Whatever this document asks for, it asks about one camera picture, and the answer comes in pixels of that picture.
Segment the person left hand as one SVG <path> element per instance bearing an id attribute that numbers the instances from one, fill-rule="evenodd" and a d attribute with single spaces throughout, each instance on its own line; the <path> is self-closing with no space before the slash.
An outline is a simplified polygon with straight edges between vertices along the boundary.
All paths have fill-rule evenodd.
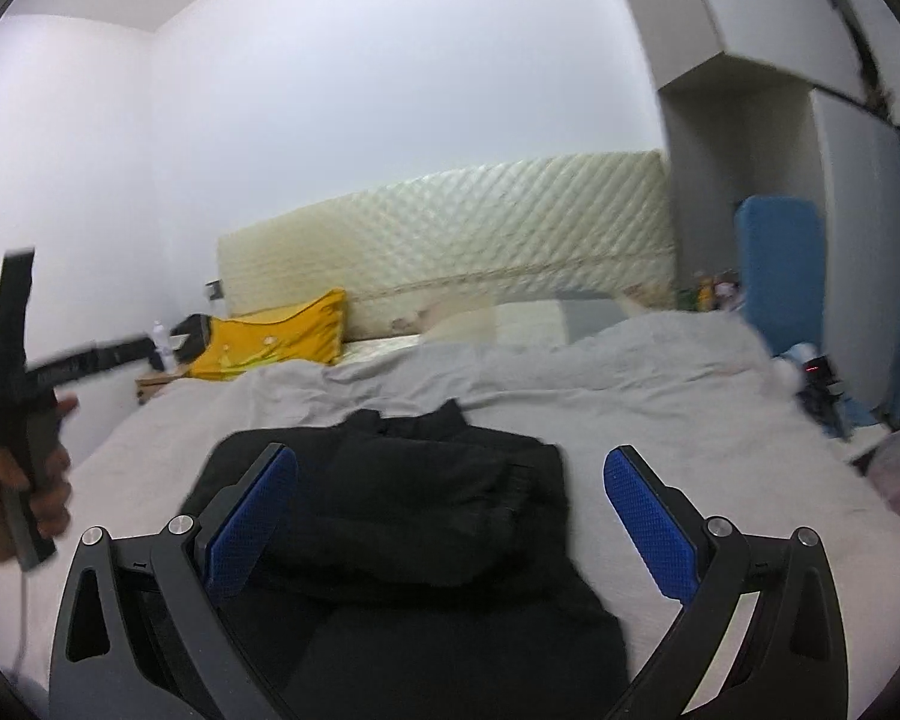
<path id="1" fill-rule="evenodd" d="M 71 468 L 71 457 L 63 445 L 56 447 L 45 458 L 43 483 L 36 493 L 30 491 L 30 478 L 17 463 L 13 452 L 6 445 L 0 444 L 0 564 L 11 561 L 17 554 L 11 525 L 7 520 L 4 501 L 12 499 L 19 502 L 25 497 L 30 507 L 30 514 L 35 523 L 35 530 L 43 539 L 55 539 L 68 530 L 71 516 L 68 511 L 69 497 L 73 486 L 69 484 L 68 473 Z"/>

